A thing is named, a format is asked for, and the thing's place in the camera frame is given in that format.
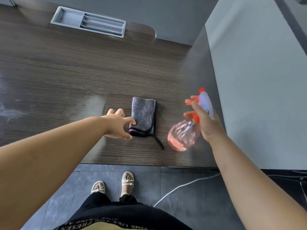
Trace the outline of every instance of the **sandal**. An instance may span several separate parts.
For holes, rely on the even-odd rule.
[[[129,174],[129,175],[132,177],[132,179],[127,179],[127,178],[125,178],[125,174]],[[123,185],[131,185],[132,187],[134,186],[134,177],[133,177],[133,174],[132,174],[131,172],[125,172],[125,173],[123,174],[123,176],[122,176],[122,186],[123,186]]]
[[[99,189],[94,189],[95,186],[96,186],[97,184],[99,184],[99,183],[102,183],[102,187],[99,188]],[[104,187],[103,181],[98,181],[98,182],[95,182],[95,183],[94,183],[94,185],[93,185],[93,187],[92,187],[92,190],[91,190],[91,194],[92,194],[92,193],[95,193],[95,192],[101,192],[101,193],[103,193],[103,194],[105,193],[105,187]]]

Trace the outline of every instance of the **gray organizer tray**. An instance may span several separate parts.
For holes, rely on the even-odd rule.
[[[126,21],[59,6],[52,24],[124,38]]]

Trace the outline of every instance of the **gray microfiber cloth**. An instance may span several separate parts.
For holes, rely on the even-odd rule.
[[[130,124],[129,134],[141,137],[153,136],[164,149],[163,144],[156,137],[157,107],[156,100],[133,97],[131,117],[136,121],[136,125]]]

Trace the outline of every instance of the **hand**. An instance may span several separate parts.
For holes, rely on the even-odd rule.
[[[107,131],[105,136],[116,139],[132,139],[132,136],[124,131],[124,126],[132,123],[136,125],[136,122],[131,117],[126,117],[123,109],[118,109],[116,112],[113,109],[110,109],[107,115],[102,116],[107,121]]]
[[[207,142],[210,143],[210,141],[215,138],[215,136],[226,135],[221,125],[220,118],[217,116],[215,111],[214,120],[212,120],[210,119],[209,115],[198,105],[197,102],[190,99],[187,99],[185,102],[191,102],[194,111],[184,113],[184,117],[191,119],[193,118],[194,113],[198,114],[201,125],[201,134]]]

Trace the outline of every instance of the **transparent spray bottle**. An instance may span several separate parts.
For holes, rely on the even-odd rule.
[[[213,107],[211,100],[204,88],[199,89],[199,95],[193,100],[213,118]],[[187,105],[191,105],[190,100],[186,100]],[[167,136],[169,145],[176,151],[186,151],[197,141],[200,134],[199,116],[194,113],[193,118],[185,119],[175,124]]]

